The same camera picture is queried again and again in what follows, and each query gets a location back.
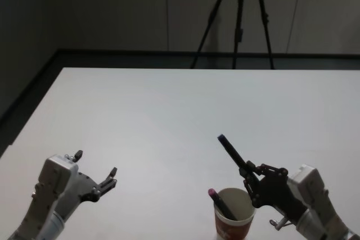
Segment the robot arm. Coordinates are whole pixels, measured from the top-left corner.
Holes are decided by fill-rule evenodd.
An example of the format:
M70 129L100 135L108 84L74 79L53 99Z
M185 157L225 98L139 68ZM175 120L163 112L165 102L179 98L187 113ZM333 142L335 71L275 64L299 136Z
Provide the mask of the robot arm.
M54 240L80 203L97 202L115 187L116 168L100 184L78 171L82 153L46 159L28 212L8 240Z
M303 165L289 178L285 168L265 164L256 167L251 161L245 162L224 135L218 139L239 166L253 206L269 205L283 216L280 222L270 220L277 230L294 224L297 231L309 240L360 239L337 215L317 169ZM264 177L259 180L255 174Z

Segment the tripod leg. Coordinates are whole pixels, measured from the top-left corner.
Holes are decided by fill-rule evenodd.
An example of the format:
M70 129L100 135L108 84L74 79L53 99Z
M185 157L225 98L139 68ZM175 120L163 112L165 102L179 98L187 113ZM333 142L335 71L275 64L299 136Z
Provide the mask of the tripod leg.
M201 49L202 49L203 46L204 46L206 37L208 36L209 30L210 30L210 28L211 28L211 26L212 26L212 24L213 24L213 22L214 22L214 20L215 20L216 14L218 13L218 10L219 10L221 1L222 1L222 0L216 0L215 6L214 6L214 8L212 9L212 11L211 11L211 13L210 13L209 20L208 20L208 25L206 26L204 35L202 36L202 39L201 39L199 48L197 49L195 58L194 58L193 63L192 63L192 65L191 65L191 68L192 68L192 69L195 67L196 62L197 62L197 59L199 58L199 54L200 54L200 52L201 52Z
M260 4L260 11L261 11L261 19L264 25L264 31L265 31L265 37L266 37L266 45L268 48L268 54L269 54L269 61L270 61L270 68L272 70L275 69L274 67L274 61L272 58L272 50L271 50L271 44L270 44L270 37L269 37L269 29L268 29L268 15L266 13L265 10L265 0L259 0L259 4Z
M237 17L236 17L235 36L234 36L234 54L232 57L233 70L236 68L237 47L239 46L239 42L242 41L243 29L241 28L241 20L242 20L243 10L244 10L244 0L237 0Z

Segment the dark floor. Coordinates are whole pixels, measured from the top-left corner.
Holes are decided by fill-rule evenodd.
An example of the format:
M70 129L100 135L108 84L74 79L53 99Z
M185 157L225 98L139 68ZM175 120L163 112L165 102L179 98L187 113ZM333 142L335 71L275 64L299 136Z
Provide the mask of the dark floor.
M194 53L59 51L0 118L0 157L31 117L63 67L189 69ZM230 54L205 53L196 69L231 69ZM360 70L360 56L275 55L280 70ZM269 69L266 55L239 55L236 69Z

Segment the table surface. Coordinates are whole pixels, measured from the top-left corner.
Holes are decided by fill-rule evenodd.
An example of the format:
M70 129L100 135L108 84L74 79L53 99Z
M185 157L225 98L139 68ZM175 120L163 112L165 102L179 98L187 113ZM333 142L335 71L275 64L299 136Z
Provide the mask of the table surface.
M217 141L221 133L255 164L319 169L346 224L360 226L360 73L63 69L0 159L0 238L19 225L44 160L81 149L80 171L118 185L84 203L59 239L217 238L213 187L244 188ZM277 232L257 210L248 239L303 239Z

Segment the cup rim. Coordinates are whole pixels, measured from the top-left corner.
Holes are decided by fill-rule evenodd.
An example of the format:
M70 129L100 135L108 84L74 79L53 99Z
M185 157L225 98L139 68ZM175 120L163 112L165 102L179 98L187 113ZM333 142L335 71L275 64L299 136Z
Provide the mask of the cup rim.
M226 189L236 189L238 191L241 191L243 193L246 193L248 195L248 193L246 191L244 191L243 189L239 189L239 188L224 188L221 191L224 191ZM247 219L243 219L243 220L231 220L231 219L227 219L225 218L216 208L215 204L214 205L214 210L215 210L215 215L216 217L221 220L222 222L230 225L230 226L244 226L248 223L250 223L255 215L256 212L256 208L251 204L251 208L253 209L253 213L251 214L251 216L249 216Z

